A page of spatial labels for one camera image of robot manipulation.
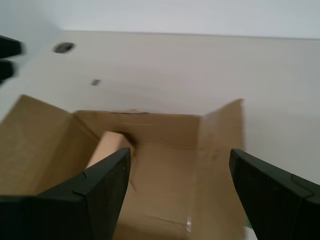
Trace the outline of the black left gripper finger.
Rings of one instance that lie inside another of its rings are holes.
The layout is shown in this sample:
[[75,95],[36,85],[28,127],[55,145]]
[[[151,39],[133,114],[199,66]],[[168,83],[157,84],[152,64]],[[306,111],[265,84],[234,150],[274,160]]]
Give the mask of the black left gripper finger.
[[0,36],[0,57],[13,57],[24,53],[23,43],[21,41]]
[[7,79],[13,77],[15,75],[15,63],[6,60],[1,59],[0,60],[0,84],[3,84]]

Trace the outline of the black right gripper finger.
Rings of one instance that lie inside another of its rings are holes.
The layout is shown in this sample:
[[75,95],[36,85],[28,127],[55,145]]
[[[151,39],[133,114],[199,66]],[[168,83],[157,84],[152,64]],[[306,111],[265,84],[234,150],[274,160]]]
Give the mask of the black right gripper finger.
[[232,181],[259,240],[318,240],[320,186],[233,148]]
[[125,147],[38,195],[2,195],[0,238],[112,239],[130,170],[131,151]]

